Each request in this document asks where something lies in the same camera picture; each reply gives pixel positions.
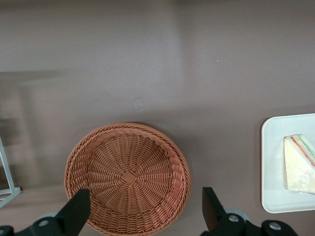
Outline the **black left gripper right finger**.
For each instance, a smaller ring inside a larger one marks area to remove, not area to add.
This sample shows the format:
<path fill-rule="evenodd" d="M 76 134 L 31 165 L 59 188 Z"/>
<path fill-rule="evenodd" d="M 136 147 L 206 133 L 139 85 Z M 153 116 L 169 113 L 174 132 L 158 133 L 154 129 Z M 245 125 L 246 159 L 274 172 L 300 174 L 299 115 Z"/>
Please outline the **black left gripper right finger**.
<path fill-rule="evenodd" d="M 201 236 L 244 236 L 245 220 L 236 213 L 227 213 L 213 188 L 202 188 L 202 214 L 208 228 Z"/>

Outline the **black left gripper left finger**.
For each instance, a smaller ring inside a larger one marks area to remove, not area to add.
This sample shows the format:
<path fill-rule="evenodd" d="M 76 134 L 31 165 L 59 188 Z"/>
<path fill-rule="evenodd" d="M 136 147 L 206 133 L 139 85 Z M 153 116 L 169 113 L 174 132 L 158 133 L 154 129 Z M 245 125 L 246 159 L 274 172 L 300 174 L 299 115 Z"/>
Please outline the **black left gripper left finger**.
<path fill-rule="evenodd" d="M 90 191 L 80 189 L 54 216 L 43 217 L 16 236 L 77 236 L 91 213 Z"/>

